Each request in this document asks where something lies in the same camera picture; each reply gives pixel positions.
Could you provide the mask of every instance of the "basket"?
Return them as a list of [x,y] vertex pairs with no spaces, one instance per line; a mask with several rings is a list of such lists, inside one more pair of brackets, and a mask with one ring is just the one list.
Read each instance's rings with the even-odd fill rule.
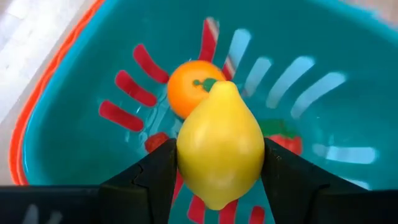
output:
[[[199,58],[237,84],[266,136],[366,189],[396,189],[397,44],[337,1],[99,0],[17,121],[14,182],[99,184],[143,158],[151,136],[175,138],[165,84]],[[181,178],[176,189],[172,223],[273,222],[260,182],[220,212]]]

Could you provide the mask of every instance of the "white floor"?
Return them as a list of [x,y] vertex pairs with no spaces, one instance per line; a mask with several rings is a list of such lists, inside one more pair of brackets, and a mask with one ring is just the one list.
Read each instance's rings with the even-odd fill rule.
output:
[[95,0],[0,0],[0,185],[12,184],[8,150],[40,74]]
[[0,122],[87,1],[0,0]]

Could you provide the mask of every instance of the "plastic fruit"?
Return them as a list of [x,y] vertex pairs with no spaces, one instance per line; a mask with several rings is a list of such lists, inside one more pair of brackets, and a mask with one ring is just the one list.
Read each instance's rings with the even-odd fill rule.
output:
[[212,210],[253,186],[264,161],[264,139],[234,83],[216,82],[184,121],[177,156],[187,187]]
[[217,80],[225,80],[221,70],[210,62],[195,60],[179,66],[167,84],[170,107],[185,119],[205,98]]

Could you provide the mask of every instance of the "toy orange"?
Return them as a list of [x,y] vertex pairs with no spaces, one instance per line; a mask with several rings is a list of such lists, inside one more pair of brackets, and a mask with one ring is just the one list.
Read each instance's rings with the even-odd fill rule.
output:
[[170,107],[181,118],[187,118],[218,80],[225,80],[223,72],[210,62],[195,60],[182,64],[167,84]]

